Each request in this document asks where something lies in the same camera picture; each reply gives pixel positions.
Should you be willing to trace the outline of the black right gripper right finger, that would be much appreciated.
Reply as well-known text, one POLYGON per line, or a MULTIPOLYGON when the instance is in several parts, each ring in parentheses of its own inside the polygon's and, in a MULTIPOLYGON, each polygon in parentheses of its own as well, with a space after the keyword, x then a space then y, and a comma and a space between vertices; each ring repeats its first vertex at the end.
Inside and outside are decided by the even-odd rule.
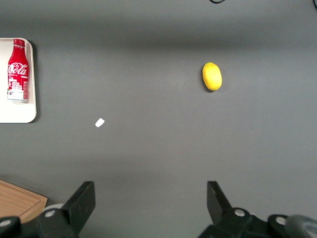
POLYGON ((216 181, 207 183, 207 208, 212 225, 200 235, 201 238, 242 238, 252 215, 242 208, 234 208, 216 181))

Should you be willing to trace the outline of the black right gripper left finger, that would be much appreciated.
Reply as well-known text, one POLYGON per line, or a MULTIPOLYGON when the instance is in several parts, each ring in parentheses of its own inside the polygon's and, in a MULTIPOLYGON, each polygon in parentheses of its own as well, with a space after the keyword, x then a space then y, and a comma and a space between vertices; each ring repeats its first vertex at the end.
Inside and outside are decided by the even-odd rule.
POLYGON ((46 208, 36 219, 40 238, 77 238, 96 206, 95 184, 85 181, 61 206, 46 208))

